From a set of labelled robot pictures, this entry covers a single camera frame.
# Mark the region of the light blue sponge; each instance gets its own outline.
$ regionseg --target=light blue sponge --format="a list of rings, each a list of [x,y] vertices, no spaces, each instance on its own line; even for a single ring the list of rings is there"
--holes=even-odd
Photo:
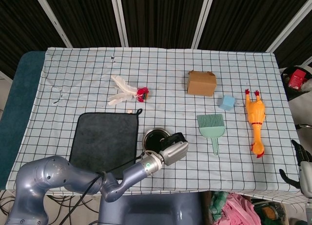
[[[225,95],[222,99],[222,103],[219,106],[221,109],[224,109],[226,111],[229,111],[230,109],[232,109],[234,107],[234,103],[235,103],[235,98]]]

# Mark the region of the checkered tablecloth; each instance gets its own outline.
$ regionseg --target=checkered tablecloth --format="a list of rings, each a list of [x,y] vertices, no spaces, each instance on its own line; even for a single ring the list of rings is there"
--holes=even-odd
[[[191,70],[216,75],[213,97],[186,93]],[[148,87],[149,98],[145,103],[133,100],[108,105],[107,97],[117,93],[111,75],[121,75],[135,87]],[[259,159],[250,151],[253,132],[245,114],[245,89],[260,90],[266,106],[262,126],[265,155]],[[226,94],[236,98],[231,111],[218,107]],[[51,155],[69,159],[81,114],[135,112],[139,108],[143,113],[139,116],[138,155],[143,134],[154,127],[180,131],[190,144],[186,158],[165,166],[127,193],[224,190],[289,203],[304,201],[278,171],[283,169],[298,180],[291,145],[291,139],[298,141],[298,136],[274,55],[183,49],[49,48],[7,188],[15,188],[17,171],[27,162]],[[223,114],[227,127],[219,138],[219,156],[213,154],[210,139],[200,135],[196,121],[199,114],[214,113]],[[68,193],[64,188],[51,192]]]

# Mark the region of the rubber chicken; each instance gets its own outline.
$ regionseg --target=rubber chicken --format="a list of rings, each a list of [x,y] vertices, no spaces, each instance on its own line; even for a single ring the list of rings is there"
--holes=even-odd
[[[260,100],[259,91],[254,92],[256,101],[251,102],[249,98],[249,90],[245,90],[246,93],[246,110],[248,115],[248,121],[253,127],[253,139],[251,151],[257,155],[257,158],[261,158],[264,155],[264,146],[261,142],[261,126],[265,118],[265,106]]]

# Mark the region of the mint green dust brush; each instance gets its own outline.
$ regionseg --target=mint green dust brush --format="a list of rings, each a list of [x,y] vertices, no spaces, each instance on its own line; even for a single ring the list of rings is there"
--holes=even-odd
[[[200,134],[212,140],[214,154],[219,155],[218,137],[225,132],[222,114],[198,115],[197,120]]]

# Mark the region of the small brown box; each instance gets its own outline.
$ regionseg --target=small brown box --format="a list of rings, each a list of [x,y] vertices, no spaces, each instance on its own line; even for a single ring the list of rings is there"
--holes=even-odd
[[[212,72],[189,72],[187,93],[194,95],[212,96],[216,88],[216,78]]]

